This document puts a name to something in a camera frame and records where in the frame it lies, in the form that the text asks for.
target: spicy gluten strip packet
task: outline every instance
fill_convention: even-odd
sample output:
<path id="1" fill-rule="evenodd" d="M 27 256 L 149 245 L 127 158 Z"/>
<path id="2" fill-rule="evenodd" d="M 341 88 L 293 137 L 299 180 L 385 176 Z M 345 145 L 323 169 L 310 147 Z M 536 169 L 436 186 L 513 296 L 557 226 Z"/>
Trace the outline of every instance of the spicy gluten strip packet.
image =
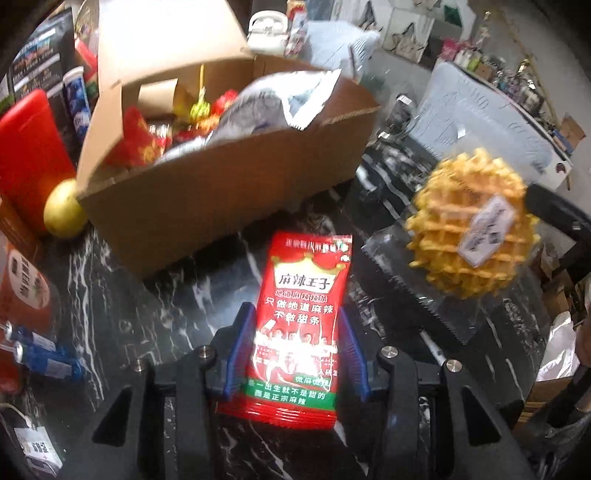
<path id="1" fill-rule="evenodd" d="M 220 413 L 296 429 L 334 426 L 336 315 L 351 250 L 351 236 L 274 235 L 246 382 Z"/>

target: cardboard box flap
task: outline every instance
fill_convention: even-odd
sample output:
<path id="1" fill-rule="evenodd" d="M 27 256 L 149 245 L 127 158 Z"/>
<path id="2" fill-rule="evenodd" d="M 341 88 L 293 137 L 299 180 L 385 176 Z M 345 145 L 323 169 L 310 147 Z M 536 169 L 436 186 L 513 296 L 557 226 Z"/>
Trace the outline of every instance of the cardboard box flap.
<path id="1" fill-rule="evenodd" d="M 99 87 L 207 61 L 249 58 L 225 0 L 125 0 L 100 5 Z"/>

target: blue battery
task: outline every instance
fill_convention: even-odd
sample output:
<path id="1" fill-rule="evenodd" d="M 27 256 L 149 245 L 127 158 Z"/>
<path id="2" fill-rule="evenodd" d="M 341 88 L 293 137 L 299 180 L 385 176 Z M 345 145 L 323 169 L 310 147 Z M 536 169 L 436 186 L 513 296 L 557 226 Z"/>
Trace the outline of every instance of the blue battery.
<path id="1" fill-rule="evenodd" d="M 11 322 L 6 322 L 4 327 L 4 338 L 9 342 L 21 342 L 25 345 L 37 345 L 40 348 L 49 350 L 50 352 L 60 352 L 67 355 L 63 347 L 57 346 L 51 340 L 29 330 L 23 326 L 13 325 Z"/>
<path id="2" fill-rule="evenodd" d="M 60 352 L 50 352 L 37 345 L 14 342 L 14 359 L 32 372 L 46 377 L 82 380 L 84 369 L 80 361 Z"/>

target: price tag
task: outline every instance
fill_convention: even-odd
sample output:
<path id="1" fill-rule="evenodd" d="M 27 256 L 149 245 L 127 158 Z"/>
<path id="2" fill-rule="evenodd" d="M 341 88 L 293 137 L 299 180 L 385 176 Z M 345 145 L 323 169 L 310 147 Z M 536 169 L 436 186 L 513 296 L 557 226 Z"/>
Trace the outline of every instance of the price tag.
<path id="1" fill-rule="evenodd" d="M 33 429 L 14 429 L 22 451 L 27 457 L 27 463 L 37 472 L 49 473 L 57 476 L 62 463 L 57 455 L 45 427 Z"/>
<path id="2" fill-rule="evenodd" d="M 457 246 L 457 253 L 478 267 L 495 253 L 513 225 L 515 209 L 501 195 L 494 195 L 472 217 L 470 229 Z"/>

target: white label sticker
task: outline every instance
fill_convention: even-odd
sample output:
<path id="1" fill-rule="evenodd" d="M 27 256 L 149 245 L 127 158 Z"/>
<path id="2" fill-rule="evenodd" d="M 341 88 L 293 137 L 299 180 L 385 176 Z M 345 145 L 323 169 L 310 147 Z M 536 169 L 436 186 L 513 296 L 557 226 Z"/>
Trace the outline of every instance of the white label sticker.
<path id="1" fill-rule="evenodd" d="M 49 303 L 49 286 L 45 278 L 17 250 L 8 259 L 10 285 L 19 299 L 30 307 L 41 310 Z"/>
<path id="2" fill-rule="evenodd" d="M 494 195 L 470 222 L 470 229 L 457 246 L 457 253 L 473 267 L 495 253 L 513 225 L 514 208 L 501 195 Z"/>
<path id="3" fill-rule="evenodd" d="M 14 429 L 29 465 L 56 476 L 61 468 L 61 459 L 57 455 L 45 427 L 33 429 Z"/>
<path id="4" fill-rule="evenodd" d="M 67 378 L 72 376 L 72 367 L 68 364 L 47 359 L 45 375 L 53 378 Z"/>
<path id="5" fill-rule="evenodd" d="M 45 337 L 42 337 L 41 335 L 37 335 L 35 332 L 33 332 L 33 343 L 40 346 L 41 348 L 44 348 L 45 350 L 49 350 L 50 352 L 56 351 L 55 343 L 46 339 Z"/>

